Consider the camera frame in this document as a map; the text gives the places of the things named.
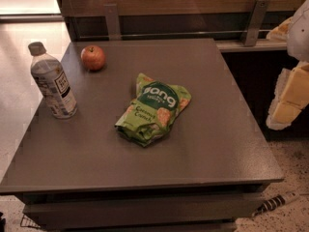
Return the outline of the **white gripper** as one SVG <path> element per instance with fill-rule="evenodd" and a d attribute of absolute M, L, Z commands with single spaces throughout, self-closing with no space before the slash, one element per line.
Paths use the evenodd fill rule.
<path fill-rule="evenodd" d="M 309 104 L 309 0 L 293 17 L 270 30 L 267 40 L 287 41 L 288 54 L 300 61 L 292 70 L 283 69 L 276 81 L 266 124 L 280 131 L 289 127 Z"/>

